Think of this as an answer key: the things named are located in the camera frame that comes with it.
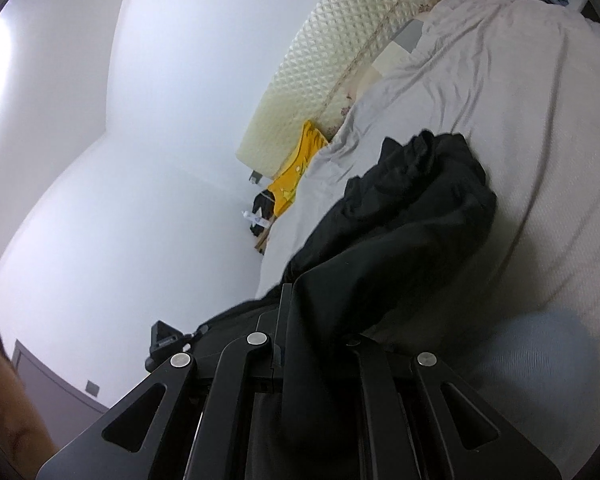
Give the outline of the cream quilted headboard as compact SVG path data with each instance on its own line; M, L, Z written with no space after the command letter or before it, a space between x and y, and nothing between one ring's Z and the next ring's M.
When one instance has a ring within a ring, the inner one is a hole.
M273 177L309 120L331 138L349 84L394 35L440 0L320 0L291 41L240 141L236 158Z

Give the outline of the white plastic bottle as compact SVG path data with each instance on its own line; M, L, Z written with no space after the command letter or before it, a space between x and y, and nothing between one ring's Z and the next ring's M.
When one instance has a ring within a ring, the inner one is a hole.
M242 216L251 224L254 224L255 226L260 226L263 229L268 229L271 226L270 220L262 218L261 216L258 216L253 212L244 211L242 213Z

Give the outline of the black bag on nightstand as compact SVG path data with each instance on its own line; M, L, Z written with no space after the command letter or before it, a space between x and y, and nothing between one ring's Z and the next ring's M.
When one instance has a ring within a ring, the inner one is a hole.
M253 200L251 213L258 221L251 222L250 232L253 236L260 236L271 226L274 217L275 197L269 190L260 192Z

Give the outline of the yellow cartoon pillow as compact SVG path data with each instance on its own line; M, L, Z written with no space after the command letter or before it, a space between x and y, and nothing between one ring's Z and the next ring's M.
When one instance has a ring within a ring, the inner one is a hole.
M303 123L298 144L268 186L268 192L274 198L273 214L276 218L294 202L299 182L312 158L327 144L327 139L313 122L307 120Z

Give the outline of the black puffer jacket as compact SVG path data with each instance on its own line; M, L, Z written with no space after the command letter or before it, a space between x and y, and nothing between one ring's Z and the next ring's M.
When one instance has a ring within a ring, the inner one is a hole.
M247 478L358 478L362 386L349 344L390 312L430 311L495 211L464 136L382 142L283 272L293 299L283 385L254 402Z

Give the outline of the wooden nightstand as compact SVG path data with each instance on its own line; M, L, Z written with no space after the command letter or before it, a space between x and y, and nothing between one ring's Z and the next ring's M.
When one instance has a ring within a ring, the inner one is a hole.
M268 244L268 237L270 236L271 229L264 229L257 238L256 244L254 245L254 249L260 254L263 255L265 253L266 244Z

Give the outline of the grey patchwork pillow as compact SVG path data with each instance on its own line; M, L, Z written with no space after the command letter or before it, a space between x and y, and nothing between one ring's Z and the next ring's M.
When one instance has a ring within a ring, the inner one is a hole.
M411 18L388 42L384 50L361 70L354 87L355 100L358 100L373 84L410 58L422 36L424 18L426 18L425 13Z

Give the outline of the grey bed duvet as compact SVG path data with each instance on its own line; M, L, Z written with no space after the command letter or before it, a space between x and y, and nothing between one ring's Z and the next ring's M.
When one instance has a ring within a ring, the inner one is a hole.
M600 445L600 23L535 0L442 0L412 53L370 87L273 226L268 292L381 142L462 134L498 198L450 303L469 380L575 477Z

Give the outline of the wall socket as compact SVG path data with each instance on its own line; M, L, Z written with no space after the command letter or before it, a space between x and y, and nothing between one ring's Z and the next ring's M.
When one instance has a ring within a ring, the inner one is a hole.
M262 178L263 178L263 176L262 176L262 174L260 174L260 172L253 171L250 174L249 181L251 183L259 183L262 180Z

